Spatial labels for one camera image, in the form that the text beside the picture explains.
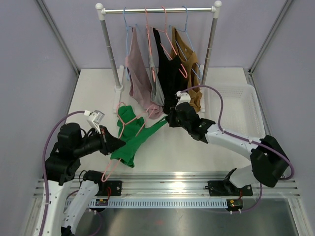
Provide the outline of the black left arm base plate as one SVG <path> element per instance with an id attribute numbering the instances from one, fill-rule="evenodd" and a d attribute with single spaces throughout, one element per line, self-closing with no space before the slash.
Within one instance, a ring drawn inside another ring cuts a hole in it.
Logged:
<path id="1" fill-rule="evenodd" d="M 97 196 L 121 196 L 122 192 L 122 181 L 120 180 L 108 180 L 106 182 L 101 182 L 99 185 L 99 191 Z"/>

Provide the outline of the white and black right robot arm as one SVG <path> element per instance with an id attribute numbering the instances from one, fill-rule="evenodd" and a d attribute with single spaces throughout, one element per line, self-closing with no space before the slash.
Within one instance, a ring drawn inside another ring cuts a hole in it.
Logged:
<path id="1" fill-rule="evenodd" d="M 254 183 L 275 187 L 289 167 L 289 160 L 274 137 L 250 139 L 231 134 L 215 121 L 201 118 L 187 102 L 171 108 L 166 120 L 170 127 L 183 128 L 196 141 L 221 146 L 250 161 L 244 168 L 229 171 L 223 180 L 209 183 L 211 196 L 237 196 Z"/>

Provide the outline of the aluminium frame post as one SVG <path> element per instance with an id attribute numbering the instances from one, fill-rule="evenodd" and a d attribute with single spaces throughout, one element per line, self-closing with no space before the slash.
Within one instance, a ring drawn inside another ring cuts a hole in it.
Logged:
<path id="1" fill-rule="evenodd" d="M 286 14 L 288 13 L 288 11 L 290 10 L 290 8 L 292 7 L 292 4 L 294 3 L 294 0 L 286 0 L 283 4 L 283 6 L 281 7 L 274 23 L 272 24 L 262 46 L 260 47 L 252 65 L 249 68 L 249 74 L 252 75 L 255 71 L 255 69 L 257 68 L 259 62 L 261 61 L 262 57 L 264 56 L 269 44 L 271 43 L 271 41 L 273 40 L 273 37 L 275 36 L 277 30 L 279 29 L 281 23 L 283 22 Z"/>
<path id="2" fill-rule="evenodd" d="M 59 29 L 57 24 L 55 23 L 46 3 L 44 0 L 35 0 L 34 1 L 37 6 L 39 7 L 39 10 L 41 11 L 41 13 L 43 14 L 44 19 L 46 20 L 46 22 L 49 25 L 49 28 L 51 29 L 55 39 L 57 40 L 59 46 L 61 47 L 61 50 L 63 51 L 63 54 L 65 55 L 67 61 L 69 62 L 69 64 L 71 65 L 74 73 L 79 76 L 80 74 L 80 69 L 77 66 L 77 63 L 75 62 L 69 48 L 67 47 Z"/>

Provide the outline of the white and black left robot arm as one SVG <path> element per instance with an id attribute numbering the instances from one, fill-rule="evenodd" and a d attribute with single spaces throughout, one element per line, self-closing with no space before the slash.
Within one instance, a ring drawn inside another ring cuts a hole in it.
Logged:
<path id="1" fill-rule="evenodd" d="M 126 143 L 112 136 L 105 126 L 92 129 L 90 136 L 82 135 L 77 123 L 60 128 L 57 142 L 43 162 L 44 192 L 35 235 L 73 236 L 92 198 L 106 191 L 106 183 L 98 171 L 87 171 L 74 199 L 65 207 L 67 194 L 80 167 L 80 158 L 99 151 L 109 155 Z"/>

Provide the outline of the black tank top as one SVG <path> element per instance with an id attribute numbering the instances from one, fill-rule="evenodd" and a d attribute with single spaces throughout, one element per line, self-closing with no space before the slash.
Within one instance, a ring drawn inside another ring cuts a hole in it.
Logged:
<path id="1" fill-rule="evenodd" d="M 175 55 L 168 59 L 161 45 L 160 34 L 155 28 L 153 34 L 158 52 L 158 79 L 164 95 L 163 112 L 169 115 L 178 102 L 176 93 L 188 88 L 188 78 L 180 72 L 183 68 L 179 56 Z"/>

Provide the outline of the brown tank top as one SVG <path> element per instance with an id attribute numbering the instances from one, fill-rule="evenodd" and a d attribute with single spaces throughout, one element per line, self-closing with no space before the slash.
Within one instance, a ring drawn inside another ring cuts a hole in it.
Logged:
<path id="1" fill-rule="evenodd" d="M 179 56 L 182 65 L 185 67 L 185 70 L 188 74 L 186 78 L 187 88 L 191 88 L 199 85 L 199 78 L 197 76 L 198 70 L 198 58 L 196 53 L 192 48 L 185 43 L 181 38 L 178 30 L 175 27 L 172 27 L 172 45 L 175 48 L 176 54 Z M 202 92 L 200 88 L 193 88 L 188 91 L 191 101 L 190 105 L 198 113 L 201 110 L 201 98 Z"/>

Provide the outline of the grey tank top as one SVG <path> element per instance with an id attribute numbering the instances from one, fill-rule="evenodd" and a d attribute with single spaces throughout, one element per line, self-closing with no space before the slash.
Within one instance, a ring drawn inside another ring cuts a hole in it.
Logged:
<path id="1" fill-rule="evenodd" d="M 150 67 L 150 83 L 151 83 L 151 101 L 159 106 L 164 106 L 164 94 L 159 82 L 158 73 L 154 64 L 153 56 L 149 56 L 149 67 Z"/>

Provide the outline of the mauve pink tank top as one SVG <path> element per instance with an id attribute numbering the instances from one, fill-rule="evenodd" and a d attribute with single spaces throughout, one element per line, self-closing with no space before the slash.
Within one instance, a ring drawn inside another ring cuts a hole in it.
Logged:
<path id="1" fill-rule="evenodd" d="M 159 118 L 163 114 L 162 106 L 151 100 L 152 86 L 142 59 L 135 27 L 131 28 L 131 42 L 125 58 L 125 66 L 130 80 L 129 95 L 137 101 L 151 119 Z"/>

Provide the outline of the white and metal clothes rack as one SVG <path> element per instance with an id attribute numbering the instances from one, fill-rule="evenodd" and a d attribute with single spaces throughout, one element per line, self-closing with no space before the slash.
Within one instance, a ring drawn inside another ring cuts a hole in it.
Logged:
<path id="1" fill-rule="evenodd" d="M 220 10 L 221 10 L 222 2 L 220 0 L 217 0 L 214 2 L 213 6 L 211 7 L 193 7 L 193 8 L 140 8 L 140 9 L 107 9 L 103 6 L 102 3 L 97 3 L 95 5 L 95 9 L 97 11 L 98 19 L 101 23 L 102 32 L 105 39 L 105 44 L 109 56 L 109 60 L 111 63 L 111 69 L 112 74 L 115 82 L 114 86 L 114 100 L 113 100 L 113 106 L 112 111 L 115 112 L 116 106 L 120 102 L 122 90 L 123 90 L 123 75 L 124 75 L 124 67 L 121 65 L 119 68 L 116 66 L 113 50 L 109 38 L 109 32 L 107 29 L 106 21 L 105 21 L 105 15 L 107 14 L 148 14 L 148 13 L 189 13 L 189 12 L 210 12 L 212 13 L 212 24 L 211 24 L 211 30 L 210 30 L 210 36 L 209 36 L 209 42 L 207 46 L 206 51 L 206 57 L 205 62 L 202 65 L 202 77 L 201 77 L 201 84 L 204 85 L 206 82 L 207 74 L 208 74 L 208 68 L 209 68 L 209 62 L 211 58 L 211 51 L 212 51 L 212 45 L 214 42 L 214 36 L 216 32 L 217 27 L 217 21 L 219 18 Z"/>

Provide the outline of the green tank top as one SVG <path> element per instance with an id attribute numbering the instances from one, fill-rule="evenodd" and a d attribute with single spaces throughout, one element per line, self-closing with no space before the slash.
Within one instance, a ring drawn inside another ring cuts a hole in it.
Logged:
<path id="1" fill-rule="evenodd" d="M 126 145 L 114 151 L 111 154 L 111 160 L 119 160 L 124 165 L 133 168 L 135 166 L 135 154 L 140 146 L 146 140 L 155 134 L 161 127 L 167 124 L 165 118 L 161 118 L 158 122 L 150 127 L 146 127 L 143 117 L 137 118 L 133 108 L 128 106 L 121 106 L 118 109 L 119 120 L 117 126 L 119 127 L 120 139 L 126 142 Z"/>

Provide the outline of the right aluminium frame post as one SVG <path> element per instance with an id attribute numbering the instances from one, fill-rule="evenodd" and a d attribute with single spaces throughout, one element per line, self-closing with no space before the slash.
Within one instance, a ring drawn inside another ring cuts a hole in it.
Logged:
<path id="1" fill-rule="evenodd" d="M 255 71 L 255 69 L 257 68 L 259 62 L 261 61 L 262 57 L 264 56 L 269 44 L 271 43 L 271 41 L 273 40 L 273 37 L 275 36 L 277 30 L 279 29 L 281 23 L 283 22 L 286 14 L 288 13 L 288 11 L 290 10 L 290 8 L 292 7 L 292 4 L 294 3 L 294 0 L 286 0 L 283 4 L 283 6 L 281 7 L 274 23 L 272 24 L 262 46 L 260 47 L 252 65 L 249 68 L 249 74 L 252 75 Z"/>

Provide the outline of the white plastic basket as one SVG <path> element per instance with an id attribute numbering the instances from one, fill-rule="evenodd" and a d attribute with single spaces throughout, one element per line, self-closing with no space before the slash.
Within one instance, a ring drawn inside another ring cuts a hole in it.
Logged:
<path id="1" fill-rule="evenodd" d="M 261 110 L 253 86 L 246 84 L 215 83 L 212 87 L 203 88 L 204 116 L 215 122 L 219 119 L 221 100 L 223 112 L 221 126 L 231 133 L 240 133 L 257 138 L 265 137 Z"/>

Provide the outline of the left aluminium frame post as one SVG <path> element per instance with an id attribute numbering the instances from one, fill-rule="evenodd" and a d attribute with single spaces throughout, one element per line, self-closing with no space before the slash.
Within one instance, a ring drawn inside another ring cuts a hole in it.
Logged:
<path id="1" fill-rule="evenodd" d="M 49 28 L 51 29 L 55 39 L 57 40 L 59 46 L 61 47 L 61 50 L 63 51 L 63 54 L 65 55 L 67 61 L 69 62 L 69 64 L 71 65 L 74 73 L 79 76 L 80 74 L 80 69 L 77 66 L 77 63 L 75 62 L 69 48 L 67 47 L 59 29 L 57 24 L 55 23 L 46 3 L 44 0 L 35 0 L 34 1 L 37 6 L 39 7 L 39 10 L 41 11 L 41 13 L 43 14 L 44 19 L 46 20 L 46 22 L 49 25 Z"/>

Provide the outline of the aluminium mounting rail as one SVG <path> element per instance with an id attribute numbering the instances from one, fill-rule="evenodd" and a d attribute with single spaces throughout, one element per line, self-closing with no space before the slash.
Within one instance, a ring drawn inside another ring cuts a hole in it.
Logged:
<path id="1" fill-rule="evenodd" d="M 206 198 L 204 187 L 210 180 L 221 180 L 225 172 L 170 172 L 149 174 L 112 175 L 110 180 L 122 181 L 121 197 L 124 198 Z M 41 198 L 43 180 L 36 182 L 32 197 Z M 281 180 L 274 188 L 263 187 L 263 199 L 299 199 L 300 191 L 294 179 Z"/>

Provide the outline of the pink hanger with grey top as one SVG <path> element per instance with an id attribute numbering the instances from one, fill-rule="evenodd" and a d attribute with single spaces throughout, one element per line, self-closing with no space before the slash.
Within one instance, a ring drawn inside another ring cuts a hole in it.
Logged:
<path id="1" fill-rule="evenodd" d="M 149 66 L 151 68 L 153 81 L 156 82 L 156 73 L 155 73 L 155 66 L 154 66 L 150 33 L 149 33 L 148 13 L 147 13 L 146 8 L 145 8 L 145 16 L 146 16 L 146 35 L 147 35 L 147 43 L 148 43 L 148 50 L 149 50 Z"/>

